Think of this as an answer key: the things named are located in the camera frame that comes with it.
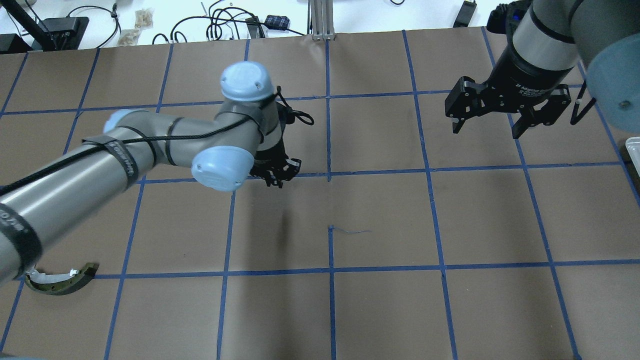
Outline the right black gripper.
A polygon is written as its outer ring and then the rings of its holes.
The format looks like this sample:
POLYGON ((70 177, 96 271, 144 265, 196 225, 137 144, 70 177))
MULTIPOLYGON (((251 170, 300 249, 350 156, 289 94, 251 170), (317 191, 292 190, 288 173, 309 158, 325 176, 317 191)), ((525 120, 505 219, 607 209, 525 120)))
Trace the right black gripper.
POLYGON ((536 125, 553 125, 571 101, 563 82, 571 70, 539 68, 514 50, 504 50, 486 80, 461 76, 446 96, 452 133, 460 133, 467 119, 492 112, 521 113, 510 128, 514 140, 536 125))

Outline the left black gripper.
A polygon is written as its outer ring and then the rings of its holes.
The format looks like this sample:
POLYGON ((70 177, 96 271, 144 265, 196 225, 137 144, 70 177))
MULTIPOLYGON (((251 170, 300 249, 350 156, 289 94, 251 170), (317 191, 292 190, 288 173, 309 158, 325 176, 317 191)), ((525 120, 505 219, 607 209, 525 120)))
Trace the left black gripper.
POLYGON ((249 176, 264 180, 268 187, 282 189, 284 182, 290 182, 299 174, 301 166, 302 160, 289 157, 284 141, 280 140, 271 148, 256 152, 249 176))

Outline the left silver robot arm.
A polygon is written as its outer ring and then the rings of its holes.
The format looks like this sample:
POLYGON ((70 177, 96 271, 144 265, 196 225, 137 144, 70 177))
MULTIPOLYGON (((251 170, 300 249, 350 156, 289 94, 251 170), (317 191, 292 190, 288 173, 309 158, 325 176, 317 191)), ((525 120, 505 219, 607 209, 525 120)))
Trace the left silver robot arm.
POLYGON ((263 64, 240 61, 220 78, 212 120, 144 109, 115 111, 102 134, 1 188, 1 283, 25 275, 64 235, 159 164, 183 167, 205 187, 240 189, 247 178, 281 188, 301 160, 287 155, 286 125, 301 116, 263 64))

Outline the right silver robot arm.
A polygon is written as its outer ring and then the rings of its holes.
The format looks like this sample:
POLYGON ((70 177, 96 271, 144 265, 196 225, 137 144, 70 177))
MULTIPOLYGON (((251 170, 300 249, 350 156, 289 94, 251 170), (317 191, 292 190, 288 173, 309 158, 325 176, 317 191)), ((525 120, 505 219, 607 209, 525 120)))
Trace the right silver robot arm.
POLYGON ((506 46, 487 80, 462 76, 446 97, 453 133, 499 112, 519 114, 511 127, 519 139, 571 104, 572 125, 598 104, 610 125, 639 132, 637 0, 517 0, 496 7, 486 29, 506 46))

